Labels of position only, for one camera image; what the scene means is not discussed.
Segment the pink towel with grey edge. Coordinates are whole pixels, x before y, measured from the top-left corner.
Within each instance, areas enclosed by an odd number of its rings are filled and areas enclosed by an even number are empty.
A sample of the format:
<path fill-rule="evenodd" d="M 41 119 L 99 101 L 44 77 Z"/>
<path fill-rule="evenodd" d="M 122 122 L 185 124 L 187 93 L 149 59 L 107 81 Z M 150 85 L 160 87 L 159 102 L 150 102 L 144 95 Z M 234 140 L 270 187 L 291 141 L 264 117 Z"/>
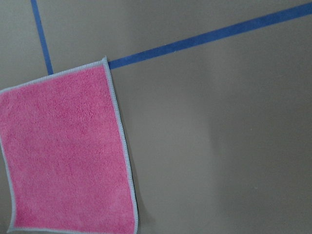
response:
<path fill-rule="evenodd" d="M 0 92 L 13 231 L 135 234 L 137 201 L 107 58 Z"/>

